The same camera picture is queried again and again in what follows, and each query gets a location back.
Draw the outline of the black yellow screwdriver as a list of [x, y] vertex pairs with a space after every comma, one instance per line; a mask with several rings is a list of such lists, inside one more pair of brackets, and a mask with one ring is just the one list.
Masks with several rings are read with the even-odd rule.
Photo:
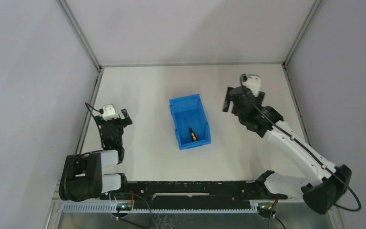
[[185, 122], [186, 122], [186, 124], [187, 124], [188, 131], [189, 131], [189, 133], [190, 133], [190, 136], [191, 136], [192, 141], [193, 141], [193, 142], [196, 142], [196, 141], [197, 141], [197, 136], [196, 136], [196, 134], [194, 133], [194, 131], [193, 131], [193, 129], [192, 129], [191, 125], [189, 124], [189, 122], [188, 122], [188, 120], [187, 120], [187, 118], [186, 118], [186, 117], [184, 118], [184, 120], [185, 120]]

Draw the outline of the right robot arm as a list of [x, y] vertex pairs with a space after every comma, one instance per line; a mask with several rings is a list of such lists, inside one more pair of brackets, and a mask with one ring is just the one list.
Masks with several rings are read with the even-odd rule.
[[272, 194], [302, 198], [314, 212], [324, 215], [346, 193], [352, 171], [336, 166], [297, 136], [283, 116], [270, 106], [262, 106], [264, 92], [257, 97], [245, 86], [228, 87], [223, 112], [233, 105], [232, 114], [240, 124], [282, 150], [304, 175], [289, 177], [266, 171], [260, 178]]

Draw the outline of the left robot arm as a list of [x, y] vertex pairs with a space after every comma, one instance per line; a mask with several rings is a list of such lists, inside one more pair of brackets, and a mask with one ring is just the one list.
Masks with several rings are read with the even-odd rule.
[[61, 200], [82, 202], [121, 187], [121, 175], [104, 175], [102, 171], [124, 160], [122, 135], [124, 128], [132, 124], [132, 119], [126, 109], [122, 109], [121, 113], [124, 118], [105, 111], [93, 117], [102, 148], [66, 157], [59, 186]]

